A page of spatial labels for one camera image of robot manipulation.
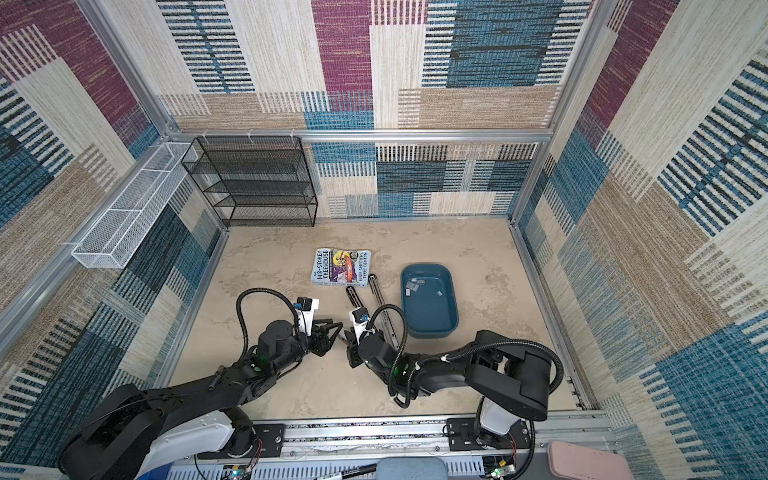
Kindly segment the teal plastic tray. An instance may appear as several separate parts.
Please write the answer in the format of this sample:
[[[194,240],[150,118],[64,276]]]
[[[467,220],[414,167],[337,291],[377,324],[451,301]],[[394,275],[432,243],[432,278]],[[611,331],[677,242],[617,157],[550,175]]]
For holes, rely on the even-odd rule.
[[[439,298],[406,298],[406,282],[412,277],[438,277],[445,285],[444,296]],[[450,335],[459,324],[458,306],[450,271],[441,264],[416,263],[401,272],[401,303],[407,330],[419,339],[438,339]]]

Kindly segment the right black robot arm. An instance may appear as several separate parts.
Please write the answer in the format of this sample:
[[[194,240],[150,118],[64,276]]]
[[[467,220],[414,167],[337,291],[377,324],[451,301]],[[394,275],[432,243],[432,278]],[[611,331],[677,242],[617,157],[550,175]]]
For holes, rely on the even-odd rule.
[[[386,311],[401,308],[385,304],[372,314],[362,306],[349,312],[351,328],[344,332],[350,366],[364,364],[387,387],[402,409],[420,396],[451,388],[470,387],[481,395],[473,424],[450,427],[448,432],[482,448],[505,448],[514,439],[510,431],[527,422],[548,417],[549,397],[564,379],[561,359],[550,348],[531,340],[512,339],[490,330],[479,331],[467,345],[440,354],[408,353],[385,340],[376,321]]]

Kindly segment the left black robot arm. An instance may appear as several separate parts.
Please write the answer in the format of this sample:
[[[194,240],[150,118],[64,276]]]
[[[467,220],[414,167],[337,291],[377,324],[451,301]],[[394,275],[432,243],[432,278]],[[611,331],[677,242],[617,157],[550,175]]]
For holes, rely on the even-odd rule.
[[[233,364],[208,377],[157,389],[116,388],[65,442],[59,471],[70,479],[137,479],[198,453],[250,455],[256,434],[243,405],[266,394],[305,356],[324,356],[343,327],[315,319],[316,299],[291,302],[265,292],[289,308],[290,320],[270,322],[256,345],[244,345]]]

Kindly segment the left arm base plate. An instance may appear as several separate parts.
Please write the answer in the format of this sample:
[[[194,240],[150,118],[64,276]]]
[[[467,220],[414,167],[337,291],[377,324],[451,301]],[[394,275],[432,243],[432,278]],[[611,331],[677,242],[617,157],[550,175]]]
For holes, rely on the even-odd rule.
[[[252,459],[279,458],[282,453],[286,425],[282,423],[256,424],[254,427]]]

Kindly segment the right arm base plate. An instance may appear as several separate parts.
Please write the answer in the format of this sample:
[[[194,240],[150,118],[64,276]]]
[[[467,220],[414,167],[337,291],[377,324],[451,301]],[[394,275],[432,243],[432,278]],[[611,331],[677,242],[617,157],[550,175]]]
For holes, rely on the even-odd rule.
[[[518,420],[506,434],[495,434],[480,428],[474,418],[453,417],[446,420],[443,435],[448,438],[451,451],[481,449],[513,450],[531,446],[531,429],[524,420]]]

